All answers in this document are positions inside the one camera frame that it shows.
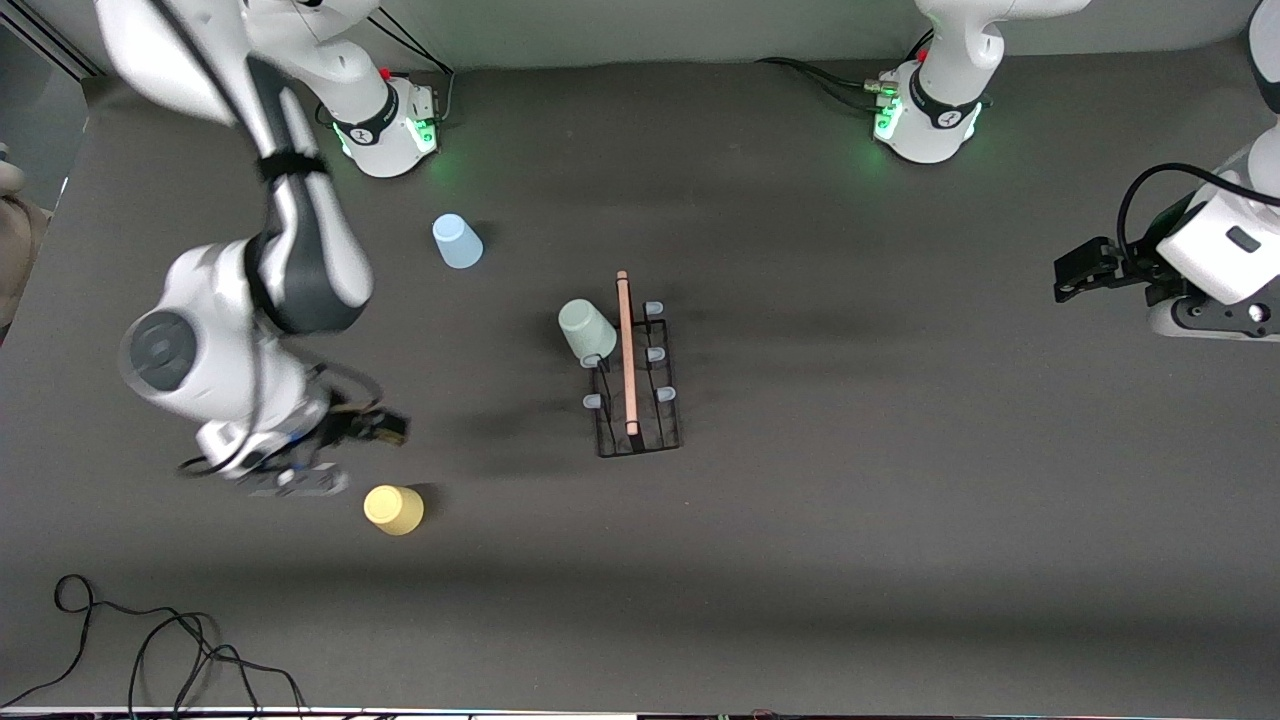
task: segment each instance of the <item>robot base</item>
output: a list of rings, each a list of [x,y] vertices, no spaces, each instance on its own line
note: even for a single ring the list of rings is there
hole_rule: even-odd
[[[896,82],[899,87],[905,88],[919,67],[920,63],[909,60],[881,73],[879,79]],[[966,140],[973,137],[974,123],[980,113],[982,104],[956,127],[938,129],[933,127],[929,115],[911,101],[910,94],[902,92],[890,100],[876,117],[873,137],[892,147],[893,152],[906,160],[932,165],[950,159]]]
[[[393,178],[410,172],[419,160],[435,152],[439,145],[431,88],[416,86],[403,78],[392,78],[388,83],[399,96],[399,114],[376,142],[361,145],[334,126],[334,132],[342,141],[342,151],[365,174],[375,178]]]

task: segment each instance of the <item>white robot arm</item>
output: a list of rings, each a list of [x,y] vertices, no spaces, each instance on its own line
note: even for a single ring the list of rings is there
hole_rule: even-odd
[[[1280,115],[1280,0],[1262,0],[1249,20],[1249,61],[1263,101]],[[1129,242],[1129,206],[1155,174],[1204,181]],[[1129,187],[1116,240],[1098,237],[1055,263],[1059,302],[1097,287],[1146,282],[1152,329],[1174,337],[1280,340],[1280,126],[1216,173],[1169,163]]]
[[[333,115],[342,149],[366,174],[403,174],[439,142],[429,87],[383,78],[369,54],[338,36],[379,0],[244,0],[253,51],[302,81]]]
[[[1089,1],[915,0],[933,23],[933,42],[923,63],[909,58],[881,73],[881,82],[905,90],[886,100],[874,137],[913,163],[951,158],[973,136],[982,92],[1005,58],[996,23],[1068,15]]]
[[[174,261],[160,302],[124,338],[125,379],[204,423],[205,474],[261,495],[340,491],[346,475],[317,462],[320,447],[344,437],[403,442],[407,425],[375,407],[353,411],[278,342],[346,329],[372,292],[307,114],[280,72],[252,54],[238,0],[96,0],[96,9],[120,73],[160,104],[242,126],[270,192],[259,236]]]

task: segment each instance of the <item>gray table surface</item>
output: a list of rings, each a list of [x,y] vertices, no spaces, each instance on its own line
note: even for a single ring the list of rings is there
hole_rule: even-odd
[[[1015,58],[992,94],[931,168],[763,65],[467,73],[443,152],[389,181],[321,133],[378,279],[307,345],[412,439],[280,501],[175,479],[195,427],[115,365],[178,254],[256,231],[247,149],[93,94],[0,351],[3,694],[70,657],[49,596],[79,571],[212,612],[319,705],[1274,717],[1280,347],[1155,337],[1137,288],[1050,292],[1139,170],[1266,128],[1240,47]],[[440,261],[443,211],[477,266]],[[687,447],[602,461],[553,318],[609,306],[620,268],[668,304]],[[385,537],[379,483],[434,483],[438,512]],[[150,624],[104,615],[29,702],[123,702]],[[165,702],[189,651],[156,652]],[[242,696],[224,671],[202,701]]]

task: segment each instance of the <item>black cable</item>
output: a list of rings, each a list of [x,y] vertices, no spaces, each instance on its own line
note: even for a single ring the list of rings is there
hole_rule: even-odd
[[[924,47],[924,44],[931,40],[933,40],[932,27],[924,31],[924,35],[922,35],[920,38],[915,41],[915,45],[913,45],[911,49],[906,51],[906,58],[902,58],[902,61],[905,63],[908,60],[914,60],[915,56],[920,53],[920,50]]]
[[[358,407],[361,413],[370,413],[381,406],[384,397],[383,386],[379,384],[379,382],[371,378],[370,375],[366,375],[365,373],[361,373],[360,370],[349,365],[343,365],[342,363],[334,363],[333,360],[329,360],[328,357],[317,352],[311,352],[310,350],[296,347],[292,343],[282,342],[280,346],[288,350],[291,354],[298,356],[303,361],[310,363],[317,375],[323,375],[324,373],[332,373],[334,375],[347,378],[348,380],[361,386],[365,389],[365,393],[369,395],[369,402],[365,404],[362,407]]]
[[[769,58],[760,58],[756,63],[765,63],[771,65],[786,65],[788,68],[795,68],[801,73],[819,77],[832,85],[838,85],[841,87],[852,87],[855,90],[861,90],[861,81],[846,79],[840,76],[828,73],[827,70],[819,68],[818,65],[805,63],[804,60],[796,60],[795,58],[780,58],[777,55]]]
[[[837,102],[840,102],[846,108],[851,108],[854,110],[859,110],[863,113],[876,113],[878,110],[877,108],[873,108],[870,105],[854,102],[852,100],[845,97],[844,95],[840,95],[838,92],[836,92],[835,88],[827,85],[832,83],[837,87],[847,90],[861,90],[863,88],[861,82],[835,76],[817,65],[812,65],[809,63],[805,63],[803,60],[796,60],[794,58],[778,58],[778,56],[760,58],[759,60],[756,60],[756,63],[765,63],[769,65],[783,65],[799,70],[803,77],[808,78],[810,82],[817,85],[818,90],[822,90],[824,94],[827,94],[828,97],[836,100]]]
[[[370,15],[369,17],[369,22],[372,23],[374,27],[376,27],[378,29],[380,29],[383,32],[383,35],[385,35],[387,37],[389,37],[389,38],[394,40],[396,42],[399,42],[401,45],[403,45],[404,47],[407,47],[411,53],[415,53],[417,55],[421,55],[426,60],[430,60],[436,68],[440,68],[442,73],[444,73],[447,76],[452,76],[453,74],[453,68],[451,68],[451,67],[445,65],[444,63],[442,63],[439,59],[436,59],[435,55],[431,55],[431,53],[426,47],[424,47],[422,44],[417,41],[417,38],[415,38],[412,35],[410,35],[408,31],[404,29],[404,26],[399,24],[399,22],[396,20],[396,18],[393,18],[392,14],[388,13],[385,8],[379,8],[379,10],[381,10],[381,13],[384,15],[387,15],[387,19],[390,20],[392,24],[394,24],[397,28],[399,28],[401,32],[404,33],[404,37],[407,37],[408,41],[401,38],[398,35],[396,35],[394,32],[392,32],[390,29],[388,29],[387,26],[379,23],[376,19],[374,19],[372,15]]]
[[[435,63],[435,67],[440,68],[440,70],[444,74],[447,74],[447,76],[452,76],[453,74],[453,68],[451,68],[451,67],[445,65],[444,63],[439,61],[435,58],[435,55],[431,55],[431,53],[426,49],[426,46],[422,45],[421,42],[419,42],[416,37],[413,37],[407,29],[404,29],[404,26],[399,24],[399,20],[397,20],[394,17],[392,17],[390,12],[388,12],[387,8],[379,6],[378,10],[383,15],[385,15],[387,19],[390,20],[392,24],[396,26],[397,29],[399,29],[402,33],[404,33],[404,37],[407,37],[410,40],[410,42],[412,42],[413,45],[417,46],[419,53],[421,53],[421,55],[424,58],[426,58],[428,60]]]
[[[1231,181],[1222,179],[1215,176],[1213,173],[1206,170],[1204,168],[1197,168],[1196,165],[1189,165],[1187,163],[1162,163],[1160,165],[1153,165],[1151,168],[1147,168],[1146,170],[1142,172],[1142,174],[1139,174],[1133,181],[1133,183],[1129,186],[1129,190],[1125,191],[1124,193],[1124,200],[1120,201],[1120,210],[1119,213],[1116,213],[1116,245],[1119,246],[1121,258],[1124,258],[1125,264],[1129,265],[1133,274],[1152,284],[1156,283],[1156,279],[1142,268],[1138,268],[1138,264],[1134,263],[1133,252],[1130,251],[1129,247],[1129,233],[1125,225],[1128,225],[1129,223],[1129,208],[1133,205],[1133,200],[1138,195],[1138,190],[1140,190],[1143,183],[1146,183],[1152,177],[1166,172],[1185,173],[1188,176],[1199,178],[1201,181],[1204,181],[1212,186],[1217,186],[1228,192],[1239,195],[1245,200],[1252,200],[1254,202],[1261,202],[1263,205],[1271,205],[1272,208],[1280,208],[1280,197],[1275,197],[1265,192],[1258,192],[1256,190],[1244,187],[1243,184],[1236,184]]]
[[[67,587],[72,582],[79,583],[81,587],[84,589],[83,606],[78,607],[69,606],[63,598],[63,593],[67,591]],[[177,610],[169,606],[152,607],[150,610],[134,610],[132,607],[125,607],[123,605],[118,605],[108,600],[97,600],[93,596],[93,587],[90,584],[88,579],[78,574],[63,575],[61,578],[58,579],[58,583],[54,585],[54,607],[68,615],[84,614],[84,621],[81,624],[79,644],[76,648],[76,656],[72,657],[70,664],[67,666],[65,670],[63,670],[60,675],[58,675],[52,680],[49,680],[47,683],[41,683],[38,685],[31,687],[18,693],[12,700],[0,705],[0,707],[9,707],[14,703],[20,702],[23,698],[37,691],[42,691],[45,688],[56,685],[58,683],[65,680],[72,674],[72,671],[74,671],[76,667],[79,666],[81,659],[84,657],[84,647],[88,644],[88,629],[93,621],[93,611],[97,610],[99,607],[108,607],[123,615],[129,615],[134,618],[154,615],[156,612],[164,612],[169,615],[168,618],[161,620],[159,625],[152,628],[150,633],[147,633],[146,639],[143,639],[142,646],[138,648],[138,652],[133,659],[133,670],[129,674],[129,692],[128,692],[129,717],[136,717],[133,712],[133,694],[137,687],[138,675],[142,669],[142,662],[146,657],[147,647],[161,630],[174,624],[180,626],[193,641],[196,641],[196,660],[192,664],[191,673],[188,674],[187,680],[183,683],[182,691],[178,693],[178,697],[174,701],[175,717],[179,710],[182,708],[182,703],[186,701],[187,694],[191,692],[191,688],[195,687],[196,680],[200,678],[201,673],[204,673],[207,667],[211,667],[214,662],[225,662],[237,667],[237,670],[239,671],[241,683],[244,685],[244,693],[248,696],[248,700],[252,703],[255,711],[260,711],[262,706],[259,702],[257,694],[253,692],[253,685],[248,679],[248,670],[255,670],[259,673],[271,673],[284,676],[284,679],[288,680],[289,683],[289,691],[293,694],[294,705],[298,708],[300,716],[302,714],[302,706],[306,705],[306,700],[302,697],[302,691],[298,688],[297,682],[289,673],[280,670],[279,667],[270,667],[268,665],[259,665],[256,662],[250,662],[243,657],[241,657],[239,652],[232,644],[228,643],[218,646],[211,644],[209,639],[206,639],[205,637],[204,621],[207,620],[209,624],[212,626],[214,619],[207,612],[178,612]]]

